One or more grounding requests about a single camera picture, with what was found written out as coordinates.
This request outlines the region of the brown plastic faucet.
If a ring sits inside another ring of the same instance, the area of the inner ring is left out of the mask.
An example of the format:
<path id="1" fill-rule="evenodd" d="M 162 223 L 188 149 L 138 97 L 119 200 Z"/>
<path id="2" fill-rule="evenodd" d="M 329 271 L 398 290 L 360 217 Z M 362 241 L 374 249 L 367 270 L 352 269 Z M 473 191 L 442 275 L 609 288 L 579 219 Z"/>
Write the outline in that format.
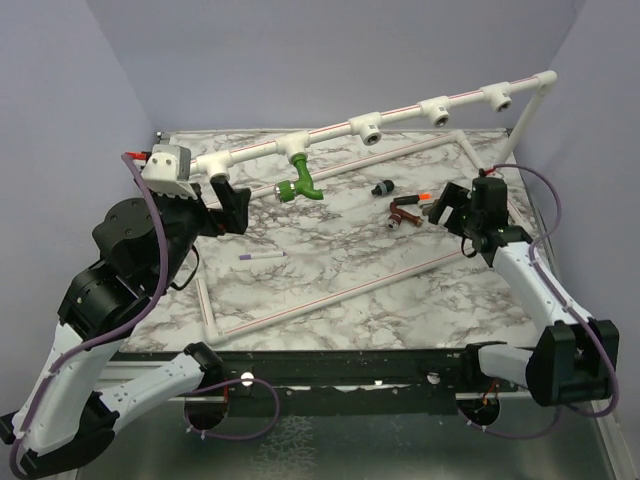
<path id="1" fill-rule="evenodd" d="M 423 220 L 414 214 L 404 210 L 403 207 L 408 205 L 397 205 L 394 199 L 389 205 L 390 215 L 386 222 L 388 230 L 396 230 L 400 227 L 403 221 L 407 221 L 415 227 L 420 227 L 423 224 Z"/>

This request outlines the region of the white PVC pipe frame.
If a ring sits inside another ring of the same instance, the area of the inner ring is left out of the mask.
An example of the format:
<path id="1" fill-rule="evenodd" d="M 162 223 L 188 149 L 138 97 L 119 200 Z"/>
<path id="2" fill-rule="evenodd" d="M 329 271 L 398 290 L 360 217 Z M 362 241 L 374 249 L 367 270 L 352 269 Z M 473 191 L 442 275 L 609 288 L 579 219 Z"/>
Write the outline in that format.
<path id="1" fill-rule="evenodd" d="M 252 190 L 245 235 L 202 239 L 173 292 L 125 344 L 169 352 L 191 341 L 249 350 L 457 347 L 478 341 L 529 346 L 536 327 L 507 284 L 444 229 L 403 222 L 388 230 L 389 199 L 370 191 L 390 179 L 400 195 L 468 185 L 480 167 L 512 159 L 503 130 L 445 130 L 464 103 L 491 111 L 497 95 L 531 92 L 537 78 L 366 113 L 287 132 L 176 132 L 165 144 L 191 151 L 195 179 L 225 172 Z M 324 199 L 281 203 L 274 185 L 307 168 Z M 239 255 L 286 257 L 240 261 Z"/>

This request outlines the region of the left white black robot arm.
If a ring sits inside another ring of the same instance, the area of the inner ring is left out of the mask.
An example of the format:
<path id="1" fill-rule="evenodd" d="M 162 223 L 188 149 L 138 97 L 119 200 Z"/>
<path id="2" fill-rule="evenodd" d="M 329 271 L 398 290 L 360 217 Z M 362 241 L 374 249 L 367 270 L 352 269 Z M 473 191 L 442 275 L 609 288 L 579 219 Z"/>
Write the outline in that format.
<path id="1" fill-rule="evenodd" d="M 245 233 L 251 191 L 213 182 L 221 206 L 200 196 L 154 195 L 149 207 L 128 198 L 93 232 L 98 261 L 71 282 L 58 309 L 54 343 L 24 406 L 1 418 L 1 438 L 16 448 L 20 479 L 40 479 L 95 460 L 132 420 L 164 401 L 224 382 L 220 357 L 205 343 L 187 345 L 169 363 L 112 390 L 95 385 L 105 365 L 174 285 L 200 236 Z"/>

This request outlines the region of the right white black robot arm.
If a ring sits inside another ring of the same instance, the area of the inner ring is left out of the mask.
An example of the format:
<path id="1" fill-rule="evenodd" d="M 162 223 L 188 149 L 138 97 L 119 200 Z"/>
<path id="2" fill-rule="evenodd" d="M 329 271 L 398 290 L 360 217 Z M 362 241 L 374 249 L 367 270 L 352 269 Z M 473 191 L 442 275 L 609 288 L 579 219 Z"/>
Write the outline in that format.
<path id="1" fill-rule="evenodd" d="M 526 388 L 541 406 L 613 397 L 617 328 L 573 302 L 535 258 L 528 232 L 510 223 L 507 201 L 502 179 L 477 177 L 470 188 L 447 183 L 428 214 L 429 222 L 438 224 L 443 212 L 450 213 L 445 228 L 469 242 L 473 254 L 507 282 L 539 333 L 532 348 L 506 343 L 469 346 L 468 376 L 512 382 Z"/>

